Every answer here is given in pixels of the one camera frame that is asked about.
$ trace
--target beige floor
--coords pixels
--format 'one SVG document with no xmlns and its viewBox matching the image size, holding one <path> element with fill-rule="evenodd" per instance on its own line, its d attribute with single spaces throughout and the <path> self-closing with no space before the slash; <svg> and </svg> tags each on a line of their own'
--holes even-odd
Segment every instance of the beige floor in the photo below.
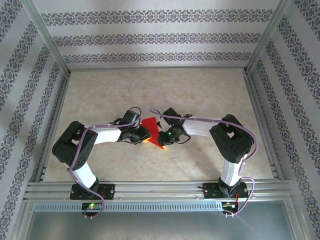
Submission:
<svg viewBox="0 0 320 240">
<path fill-rule="evenodd" d="M 106 124 L 133 106 L 142 117 L 149 108 L 179 114 L 222 118 L 233 114 L 259 139 L 260 149 L 243 169 L 243 176 L 272 178 L 272 172 L 240 69 L 139 69 L 74 72 L 68 86 L 56 141 L 77 120 L 87 126 Z M 88 163 L 101 181 L 218 179 L 224 159 L 213 139 L 193 136 L 186 144 L 164 150 L 140 145 L 102 143 L 94 146 Z M 71 181 L 66 166 L 49 157 L 44 181 Z"/>
</svg>

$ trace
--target patterned wallpaper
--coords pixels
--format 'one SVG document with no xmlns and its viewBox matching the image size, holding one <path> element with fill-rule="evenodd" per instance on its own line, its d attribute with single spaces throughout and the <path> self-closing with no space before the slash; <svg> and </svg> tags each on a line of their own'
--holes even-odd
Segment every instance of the patterned wallpaper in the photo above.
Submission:
<svg viewBox="0 0 320 240">
<path fill-rule="evenodd" d="M 320 5 L 294 0 L 252 71 L 269 133 L 320 239 Z"/>
<path fill-rule="evenodd" d="M 279 0 L 35 0 L 70 69 L 245 67 Z"/>
<path fill-rule="evenodd" d="M 0 6 L 0 240 L 5 240 L 40 162 L 64 81 L 20 1 L 1 0 Z"/>
</svg>

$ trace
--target purple cable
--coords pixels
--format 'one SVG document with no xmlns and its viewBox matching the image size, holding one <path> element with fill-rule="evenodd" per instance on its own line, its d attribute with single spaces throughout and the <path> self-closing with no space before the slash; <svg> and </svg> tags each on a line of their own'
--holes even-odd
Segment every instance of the purple cable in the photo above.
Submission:
<svg viewBox="0 0 320 240">
<path fill-rule="evenodd" d="M 85 135 L 87 134 L 87 132 L 89 130 L 91 130 L 91 129 L 104 129 L 104 128 L 112 128 L 112 127 L 122 128 L 122 127 L 128 127 L 128 126 L 131 126 L 131 125 L 134 125 L 134 124 L 138 123 L 140 121 L 140 119 L 141 119 L 142 111 L 141 111 L 140 107 L 138 107 L 138 106 L 133 106 L 129 110 L 132 110 L 132 109 L 138 109 L 139 110 L 139 117 L 133 122 L 130 122 L 128 124 L 122 124 L 122 125 L 112 125 L 112 124 L 108 124 L 108 125 L 93 125 L 93 126 L 90 126 L 90 127 L 86 128 L 83 131 L 83 134 L 82 134 L 82 136 L 80 138 L 80 141 L 79 141 L 79 144 L 77 146 L 74 159 L 73 159 L 70 167 L 66 170 L 71 175 L 71 177 L 75 180 L 75 182 L 77 184 L 79 184 L 83 189 L 87 190 L 88 192 L 96 195 L 97 197 L 99 197 L 101 199 L 101 209 L 100 209 L 100 211 L 97 214 L 95 214 L 93 216 L 90 216 L 90 219 L 94 219 L 95 217 L 97 217 L 103 211 L 103 209 L 105 208 L 105 200 L 99 193 L 97 193 L 95 191 L 92 191 L 91 189 L 89 189 L 85 185 L 83 185 L 81 182 L 79 182 L 78 178 L 76 177 L 76 175 L 74 174 L 74 171 L 72 169 L 74 169 L 74 166 L 77 163 L 77 159 L 78 159 L 79 154 L 80 154 L 81 146 L 82 146 L 82 144 L 84 142 Z M 83 213 L 85 218 L 87 218 L 87 215 L 86 215 L 87 210 L 88 210 L 88 208 L 86 208 L 84 210 L 84 213 Z"/>
<path fill-rule="evenodd" d="M 252 158 L 258 151 L 258 147 L 259 146 L 258 146 L 258 139 L 256 138 L 256 136 L 249 129 L 245 128 L 244 126 L 241 126 L 239 124 L 236 124 L 236 123 L 233 123 L 233 122 L 229 122 L 229 121 L 223 121 L 223 120 L 217 120 L 217 119 L 206 119 L 206 118 L 169 116 L 169 115 L 161 114 L 161 112 L 159 110 L 155 109 L 155 108 L 150 108 L 150 112 L 152 112 L 153 114 L 159 115 L 160 117 L 165 117 L 165 118 L 169 118 L 169 119 L 192 120 L 192 121 L 200 121 L 200 122 L 206 122 L 206 123 L 228 124 L 228 125 L 234 126 L 236 128 L 239 128 L 239 129 L 247 132 L 253 138 L 253 141 L 255 143 L 255 148 L 254 148 L 253 152 L 249 156 L 247 156 L 245 159 L 242 160 L 242 164 L 240 165 L 239 172 L 238 172 L 238 175 L 242 179 L 251 180 L 252 181 L 252 189 L 250 191 L 250 194 L 249 194 L 248 198 L 245 200 L 245 202 L 242 205 L 242 207 L 240 207 L 240 209 L 238 209 L 237 212 L 233 213 L 231 211 L 224 210 L 225 212 L 231 214 L 231 215 L 228 215 L 228 216 L 234 216 L 234 215 L 237 215 L 238 213 L 240 213 L 242 211 L 242 209 L 244 209 L 244 207 L 247 205 L 247 203 L 248 203 L 249 199 L 251 198 L 252 193 L 254 192 L 254 189 L 255 189 L 255 180 L 253 178 L 251 178 L 251 177 L 242 177 L 241 176 L 241 171 L 242 171 L 242 168 L 243 168 L 243 165 L 245 164 L 245 162 L 248 159 Z"/>
</svg>

